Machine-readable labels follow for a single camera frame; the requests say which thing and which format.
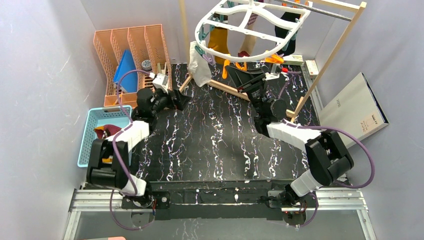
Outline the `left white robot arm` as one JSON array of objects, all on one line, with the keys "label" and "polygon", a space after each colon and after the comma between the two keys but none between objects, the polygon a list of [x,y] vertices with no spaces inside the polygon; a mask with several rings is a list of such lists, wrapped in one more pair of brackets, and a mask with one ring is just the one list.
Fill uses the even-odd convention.
[{"label": "left white robot arm", "polygon": [[86,180],[127,196],[143,197],[148,183],[130,172],[132,150],[154,131],[158,113],[165,109],[183,111],[192,98],[179,89],[142,88],[136,96],[137,106],[130,116],[130,123],[106,138],[93,141]]}]

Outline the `orange striped-cuff sock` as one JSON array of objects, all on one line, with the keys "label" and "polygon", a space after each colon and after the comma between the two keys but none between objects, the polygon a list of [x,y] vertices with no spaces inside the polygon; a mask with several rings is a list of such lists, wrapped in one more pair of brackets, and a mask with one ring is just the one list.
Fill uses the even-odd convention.
[{"label": "orange striped-cuff sock", "polygon": [[[215,27],[211,32],[209,36],[209,42],[207,47],[210,49],[213,49],[217,52],[220,52],[225,55],[229,55],[229,49],[228,49],[228,29],[222,28],[222,27]],[[226,59],[215,56],[214,60],[219,65],[224,65]],[[227,78],[227,73],[225,70],[225,67],[222,69],[222,78]]]}]

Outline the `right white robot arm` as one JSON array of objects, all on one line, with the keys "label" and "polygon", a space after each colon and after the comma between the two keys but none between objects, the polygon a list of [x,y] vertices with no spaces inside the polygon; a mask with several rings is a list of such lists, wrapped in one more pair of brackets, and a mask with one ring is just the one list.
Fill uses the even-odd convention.
[{"label": "right white robot arm", "polygon": [[268,200],[294,205],[305,195],[330,186],[354,167],[354,161],[335,130],[321,130],[287,121],[287,105],[281,98],[267,97],[266,74],[261,68],[242,70],[224,67],[240,93],[247,94],[256,115],[256,131],[268,138],[281,140],[306,154],[309,169],[284,187],[278,196]]}]

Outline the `purple striped sock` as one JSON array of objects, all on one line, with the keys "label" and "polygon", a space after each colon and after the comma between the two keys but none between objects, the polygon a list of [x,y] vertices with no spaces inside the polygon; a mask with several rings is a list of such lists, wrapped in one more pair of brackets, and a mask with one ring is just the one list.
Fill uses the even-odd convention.
[{"label": "purple striped sock", "polygon": [[121,129],[121,127],[113,124],[105,124],[95,127],[93,131],[95,132],[98,139],[106,139],[118,133]]}]

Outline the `white sock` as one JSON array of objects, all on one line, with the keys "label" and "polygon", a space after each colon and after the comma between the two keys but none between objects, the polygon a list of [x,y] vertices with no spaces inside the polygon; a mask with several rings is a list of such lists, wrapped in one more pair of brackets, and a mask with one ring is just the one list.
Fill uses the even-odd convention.
[{"label": "white sock", "polygon": [[196,41],[190,42],[188,72],[198,87],[206,85],[212,80],[208,62],[196,51]]}]

